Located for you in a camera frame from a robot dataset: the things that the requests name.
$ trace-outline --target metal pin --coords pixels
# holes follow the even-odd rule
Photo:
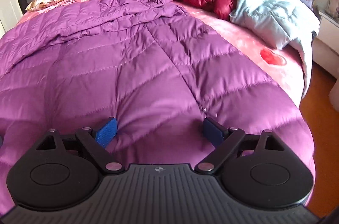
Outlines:
[[[198,169],[202,170],[202,171],[211,171],[214,169],[214,165],[211,163],[200,163],[198,165]]]
[[[118,170],[122,169],[122,165],[120,163],[117,163],[117,162],[110,162],[110,163],[106,164],[105,168],[108,169],[108,170],[118,171]]]

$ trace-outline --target orange floor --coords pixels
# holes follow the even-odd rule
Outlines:
[[[315,143],[316,183],[308,207],[320,217],[339,206],[339,112],[328,99],[335,82],[334,77],[314,64],[311,86],[300,106]]]

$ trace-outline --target heart pattern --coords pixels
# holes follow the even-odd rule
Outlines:
[[[260,51],[261,58],[271,65],[284,66],[287,61],[284,57],[275,54],[271,49],[264,48]]]

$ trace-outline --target purple quilted coat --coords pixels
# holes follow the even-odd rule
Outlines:
[[[225,127],[273,129],[311,169],[313,140],[272,78],[172,0],[90,0],[17,26],[0,41],[0,214],[6,176],[49,128],[116,116],[107,146],[129,163],[191,163],[213,150],[209,115]]]

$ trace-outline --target gray ribbed plate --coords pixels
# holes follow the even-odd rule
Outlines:
[[[106,176],[83,203],[55,212],[19,206],[4,224],[315,224],[303,206],[285,211],[249,208],[229,197],[218,181],[194,173],[189,165],[131,165]]]

